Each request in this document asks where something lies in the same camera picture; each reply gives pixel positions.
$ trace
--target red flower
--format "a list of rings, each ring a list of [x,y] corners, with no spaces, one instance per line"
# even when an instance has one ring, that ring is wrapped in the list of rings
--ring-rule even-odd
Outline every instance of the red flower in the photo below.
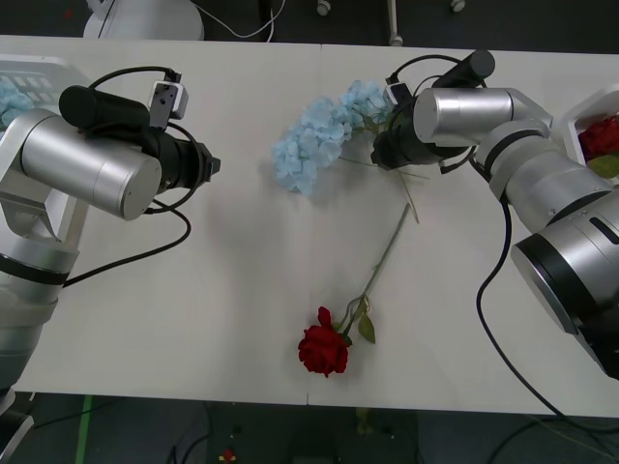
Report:
[[[587,161],[619,151],[619,120],[616,116],[592,124],[578,139]]]
[[[309,372],[341,374],[348,363],[348,347],[341,334],[331,325],[331,313],[324,306],[318,308],[320,326],[311,326],[299,343],[299,360]]]

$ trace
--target floor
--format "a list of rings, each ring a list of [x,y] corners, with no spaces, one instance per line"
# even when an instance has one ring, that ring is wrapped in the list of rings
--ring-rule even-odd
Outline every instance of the floor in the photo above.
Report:
[[[239,464],[479,464],[486,462],[505,437],[531,421],[504,414],[372,410],[365,422],[350,408],[141,398],[116,401],[118,398],[95,398],[95,407],[114,404],[91,414],[83,460],[75,457],[81,418],[74,418],[31,431],[11,464],[169,464],[173,462],[173,446],[178,449],[178,462],[182,462],[189,445],[210,431],[208,443],[197,446],[186,464],[218,463],[226,449],[235,451]],[[35,403],[35,422],[44,424],[81,411],[83,397],[39,394]],[[360,429],[360,423],[368,424],[371,431]],[[610,425],[613,421],[589,423]],[[600,445],[585,434],[565,425],[553,426],[564,436],[537,425],[514,439],[494,462],[608,461],[600,455],[604,452]],[[619,439],[604,440],[611,452],[619,452]],[[421,459],[416,460],[416,449]],[[332,460],[291,458],[309,456],[311,452]]]
[[[196,1],[241,34],[260,25],[257,0]],[[80,37],[89,16],[85,0],[5,3],[0,35]],[[323,17],[316,13],[315,0],[288,0],[277,21],[274,42],[387,43],[386,1],[332,0],[331,4],[331,13]],[[619,19],[616,0],[468,0],[459,14],[450,13],[447,0],[400,0],[398,14],[406,46],[619,52],[614,37]],[[208,17],[203,20],[206,40],[237,40]],[[81,411],[83,401],[83,396],[39,394],[33,415],[42,424]],[[110,401],[115,399],[96,397],[93,405]],[[342,463],[472,464],[486,462],[506,436],[529,421],[511,415],[371,411],[371,433],[360,434],[367,430],[360,429],[364,422],[353,409],[127,398],[93,412],[87,435],[81,418],[32,431],[12,463],[164,464],[173,462],[173,446],[178,447],[181,462],[192,440],[212,426],[208,443],[197,446],[187,464],[220,462],[226,448],[235,449],[240,463],[293,462],[290,456],[307,457],[309,448],[322,456],[336,456]],[[506,446],[495,462],[608,460],[599,454],[600,445],[586,435],[556,427],[564,436],[535,426]],[[83,460],[76,457],[80,429],[87,437]],[[314,457],[294,462],[335,461]]]
[[[273,0],[277,8],[280,0]],[[81,36],[89,16],[85,0],[6,2],[0,34]],[[197,0],[240,34],[260,25],[257,0]],[[331,0],[329,15],[315,0],[288,0],[275,42],[384,45],[389,40],[386,0]],[[616,53],[616,0],[468,0],[459,14],[449,0],[398,0],[399,29],[407,46]],[[233,41],[204,16],[205,38]]]

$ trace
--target rose stem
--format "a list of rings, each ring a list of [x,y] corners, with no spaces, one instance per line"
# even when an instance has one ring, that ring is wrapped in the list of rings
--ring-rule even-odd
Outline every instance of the rose stem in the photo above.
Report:
[[[392,248],[394,247],[394,244],[396,243],[396,240],[398,239],[399,232],[402,230],[404,222],[406,221],[406,216],[408,216],[408,213],[410,211],[411,211],[411,207],[410,207],[410,205],[408,203],[406,203],[406,206],[404,207],[404,211],[402,212],[402,216],[399,219],[398,228],[396,229],[396,232],[392,236],[391,241],[387,245],[387,248],[385,248],[385,251],[383,252],[383,255],[380,257],[380,261],[378,262],[378,265],[374,268],[374,272],[372,273],[371,277],[369,278],[369,282],[366,285],[366,288],[364,289],[364,293],[362,293],[360,297],[357,297],[354,300],[350,301],[350,303],[346,307],[346,314],[344,315],[344,319],[343,320],[346,320],[346,317],[348,316],[348,313],[350,312],[349,308],[357,300],[359,300],[359,302],[361,302],[368,295],[369,290],[371,290],[372,285],[374,284],[374,282],[376,281],[376,278],[378,277],[378,273],[380,273],[380,270],[383,268],[383,265],[387,261],[387,258],[389,257],[389,253],[391,252]],[[355,321],[355,316],[354,316],[354,314],[352,314],[351,317],[350,317],[350,321],[348,321],[348,325],[346,326],[346,329],[343,332],[344,336],[348,335],[348,333],[350,332],[350,328],[352,327],[352,323],[354,321]]]
[[[417,208],[415,208],[415,203],[413,203],[413,197],[410,196],[410,191],[408,191],[408,186],[406,185],[406,181],[404,181],[404,178],[402,177],[402,172],[399,169],[398,169],[398,174],[399,174],[400,180],[402,181],[402,185],[404,186],[404,189],[406,190],[406,195],[408,195],[408,199],[410,200],[410,207],[413,209],[413,216],[415,216],[415,220],[419,224],[419,216],[417,216]]]

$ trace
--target white table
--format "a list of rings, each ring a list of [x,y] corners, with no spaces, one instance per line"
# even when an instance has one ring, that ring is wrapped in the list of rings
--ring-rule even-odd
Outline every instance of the white table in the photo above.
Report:
[[[182,209],[193,225],[182,246],[63,292],[18,389],[307,403],[293,348],[309,311],[311,209],[274,185],[270,148],[317,95],[319,51],[0,40],[2,53],[60,56],[93,79],[172,67],[190,94],[179,124],[221,159],[221,172]],[[106,88],[146,102],[156,78],[132,75]],[[74,273],[171,242],[184,227],[173,215],[124,222],[91,208]]]
[[[317,198],[307,200],[272,182],[270,147],[317,96],[335,97],[356,78],[382,81],[406,59],[435,51],[2,38],[2,53],[61,56],[93,78],[135,65],[178,69],[191,95],[183,125],[222,159],[221,173],[183,208],[192,237],[65,291],[17,387],[545,413],[494,353],[475,313],[475,292],[498,257],[503,225],[469,167],[445,177],[435,167],[408,168],[431,179],[410,183],[421,224],[408,221],[370,294],[377,344],[353,337],[346,373],[328,380],[307,373],[297,358],[317,308],[340,312],[363,289],[404,195],[393,175],[339,161],[321,173]],[[517,87],[555,115],[619,78],[619,58],[611,56],[495,57],[488,84]],[[424,63],[405,76],[416,83],[445,69]],[[109,88],[144,100],[152,79],[127,77]],[[173,216],[125,223],[91,209],[74,273],[182,230]],[[526,235],[519,224],[515,235]],[[488,289],[484,306],[508,356],[559,408],[619,416],[619,383],[550,321],[513,265]]]
[[[335,96],[354,79],[384,82],[398,65],[426,53],[468,54],[325,45],[322,94]],[[489,86],[515,87],[556,116],[619,81],[616,56],[493,54]],[[425,61],[400,78],[416,86],[449,67]],[[431,180],[410,183],[421,224],[408,222],[370,295],[377,344],[355,343],[347,375],[312,377],[309,402],[547,413],[500,360],[476,314],[477,289],[503,243],[497,201],[469,166],[446,176],[437,166],[409,169]],[[333,199],[313,209],[312,307],[340,309],[358,295],[396,227],[405,204],[399,180],[369,171],[338,165],[326,176]],[[515,241],[527,235],[516,219]],[[619,416],[619,382],[551,322],[511,261],[487,289],[483,307],[508,357],[551,402],[566,414]]]

